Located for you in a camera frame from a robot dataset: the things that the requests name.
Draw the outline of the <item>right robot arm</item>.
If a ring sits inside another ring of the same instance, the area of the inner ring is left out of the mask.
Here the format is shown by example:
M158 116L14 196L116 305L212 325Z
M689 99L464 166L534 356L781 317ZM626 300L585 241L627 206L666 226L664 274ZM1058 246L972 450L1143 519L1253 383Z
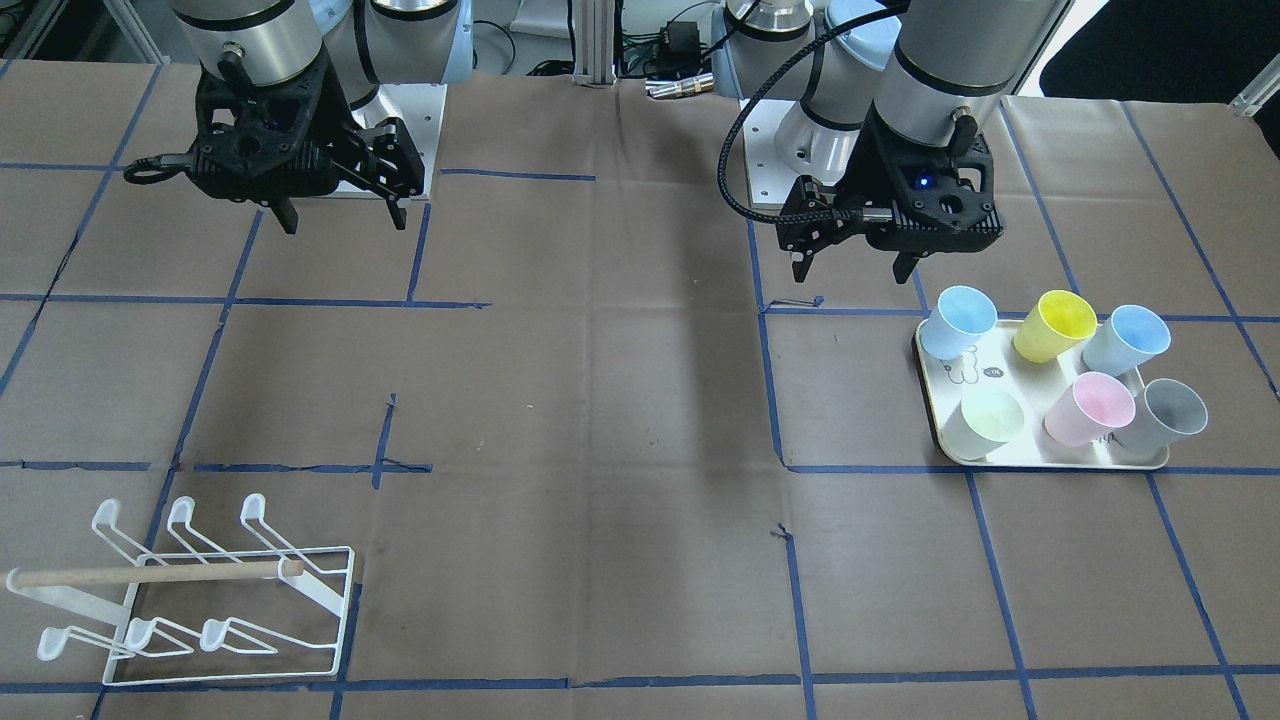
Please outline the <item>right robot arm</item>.
M472 70L467 1L174 1L201 67L189 149L136 161L131 181L186 176L211 199L266 208L293 234L293 201L351 184L397 229L428 169L403 118L375 111L393 85Z

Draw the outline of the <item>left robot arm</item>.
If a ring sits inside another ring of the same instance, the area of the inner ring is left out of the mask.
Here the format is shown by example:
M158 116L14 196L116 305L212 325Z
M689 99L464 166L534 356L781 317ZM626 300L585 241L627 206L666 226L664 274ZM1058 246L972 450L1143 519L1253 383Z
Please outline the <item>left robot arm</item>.
M774 227L804 282L820 251L861 236L908 281L938 252L979 252L1002 233L982 129L1025 78L1065 1L724 1L713 20L716 88L741 99L717 165L724 201ZM727 161L749 114L791 100L806 128L851 135L838 169L797 163L777 214L737 201Z

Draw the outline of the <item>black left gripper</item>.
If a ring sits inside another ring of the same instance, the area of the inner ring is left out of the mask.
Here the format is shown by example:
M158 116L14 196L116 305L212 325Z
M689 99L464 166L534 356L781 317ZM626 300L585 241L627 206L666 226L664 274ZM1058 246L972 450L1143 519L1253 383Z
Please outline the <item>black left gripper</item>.
M897 252L893 281L905 284L925 255L979 252L1004 233L993 158L977 119L960 109L943 119L940 146L906 138L870 109L844 177L833 186L799 177L783 214L808 218L776 227L796 283L822 249L852 234Z

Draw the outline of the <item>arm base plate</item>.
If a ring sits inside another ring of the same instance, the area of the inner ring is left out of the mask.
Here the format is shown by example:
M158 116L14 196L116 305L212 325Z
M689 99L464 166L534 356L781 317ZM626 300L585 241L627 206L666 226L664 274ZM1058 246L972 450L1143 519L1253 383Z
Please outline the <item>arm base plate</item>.
M858 135L858 129L832 129L813 120L800 102L763 100L742 128L750 208L781 210L800 176L836 184Z
M425 169L422 192L413 196L415 201L431 199L447 91L447 85L383 85L367 102L352 110L364 128L388 117L402 119Z

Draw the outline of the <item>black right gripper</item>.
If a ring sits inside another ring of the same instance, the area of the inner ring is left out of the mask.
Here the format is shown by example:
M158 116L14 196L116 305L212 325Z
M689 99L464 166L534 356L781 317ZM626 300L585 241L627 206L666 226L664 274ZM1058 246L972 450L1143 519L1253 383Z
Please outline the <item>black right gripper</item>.
M387 200L404 231L407 197L422 192L426 172L402 119L360 127L326 50L271 86L251 83L247 60L225 50L215 72L204 70L187 176L215 199L270 204L285 234L297 233L300 218L284 199L328 195L346 181Z

